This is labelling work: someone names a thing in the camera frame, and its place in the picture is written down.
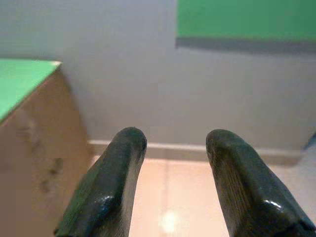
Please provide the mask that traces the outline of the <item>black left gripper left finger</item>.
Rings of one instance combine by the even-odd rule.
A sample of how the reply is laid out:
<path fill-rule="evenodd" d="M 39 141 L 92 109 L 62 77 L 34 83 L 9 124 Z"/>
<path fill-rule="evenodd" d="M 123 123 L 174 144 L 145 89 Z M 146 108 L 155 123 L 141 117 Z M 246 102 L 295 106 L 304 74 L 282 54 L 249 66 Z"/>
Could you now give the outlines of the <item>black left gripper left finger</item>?
<path fill-rule="evenodd" d="M 127 237 L 146 149 L 140 129 L 119 131 L 80 180 L 54 235 Z"/>

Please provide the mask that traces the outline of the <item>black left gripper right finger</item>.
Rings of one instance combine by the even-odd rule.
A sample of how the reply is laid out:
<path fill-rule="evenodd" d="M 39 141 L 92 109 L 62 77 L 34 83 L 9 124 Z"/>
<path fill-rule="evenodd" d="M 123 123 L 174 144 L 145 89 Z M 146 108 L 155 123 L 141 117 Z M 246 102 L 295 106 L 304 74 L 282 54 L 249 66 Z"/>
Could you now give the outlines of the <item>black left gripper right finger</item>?
<path fill-rule="evenodd" d="M 215 129 L 206 153 L 231 237 L 314 237 L 316 226 L 287 186 L 235 133 Z"/>

